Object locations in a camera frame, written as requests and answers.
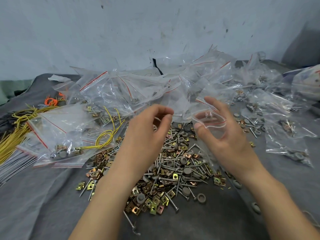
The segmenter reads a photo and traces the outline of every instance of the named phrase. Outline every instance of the left hand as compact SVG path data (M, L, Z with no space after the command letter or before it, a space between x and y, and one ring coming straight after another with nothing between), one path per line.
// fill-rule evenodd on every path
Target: left hand
M117 165L133 173L138 181L157 159L170 130L173 114L173 109L154 104L131 119L113 167Z

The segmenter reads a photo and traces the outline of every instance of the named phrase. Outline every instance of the fingernail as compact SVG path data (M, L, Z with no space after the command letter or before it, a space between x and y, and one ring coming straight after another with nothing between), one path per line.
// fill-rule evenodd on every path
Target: fingernail
M201 123L196 123L196 124L194 125L194 128L195 128L195 129L198 129L200 126L202 126Z

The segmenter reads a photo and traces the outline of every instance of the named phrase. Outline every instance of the gray cloth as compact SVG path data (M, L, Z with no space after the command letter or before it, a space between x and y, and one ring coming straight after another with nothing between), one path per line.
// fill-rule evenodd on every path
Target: gray cloth
M25 103L43 103L47 95L53 96L55 93L51 86L56 82L48 81L48 76L50 74L37 77L30 90L21 99L16 97L5 104L7 111L2 111L2 106L0 114L23 109ZM241 106L243 104L239 102L231 109L234 113L239 113ZM247 136L256 144L255 151L262 163L274 177L285 184L300 209L308 210L320 220L320 161L317 160L320 140L307 140L313 169L284 156L265 153L263 135L258 139L250 133ZM0 238L67 239L88 205L89 192L79 198L80 192L75 190L79 182L88 181L86 172L85 168L29 167L14 176L0 187ZM178 213L169 205L161 216L143 212L138 217L130 214L130 219L137 221L137 231L141 236L136 236L126 218L123 218L119 238L269 239L262 217L250 208L253 198L246 189L237 190L229 181L223 190L214 185L212 179L208 183L200 184L193 190L195 194L206 195L205 205L192 199L187 202L178 196L174 198L179 208Z

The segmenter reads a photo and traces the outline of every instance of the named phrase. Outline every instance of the hand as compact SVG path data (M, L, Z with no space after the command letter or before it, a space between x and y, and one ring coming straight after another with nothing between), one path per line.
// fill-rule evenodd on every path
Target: hand
M206 96L204 99L226 118L226 132L220 139L215 138L204 125L200 123L194 125L198 137L207 145L220 164L243 184L246 184L253 174L256 175L261 170L266 171L228 106L213 97Z
M120 167L128 167L138 181L157 159L170 129L173 114L173 109L155 104L131 119L114 163Z

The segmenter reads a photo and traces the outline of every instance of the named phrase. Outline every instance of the right hand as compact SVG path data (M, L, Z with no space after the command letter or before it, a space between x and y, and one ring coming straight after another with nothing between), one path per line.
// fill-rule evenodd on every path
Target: right hand
M204 125L196 123L198 137L207 145L222 166L243 184L262 172L266 172L256 153L246 139L245 133L224 104L213 97L205 101L217 108L226 118L226 132L222 138L215 138Z

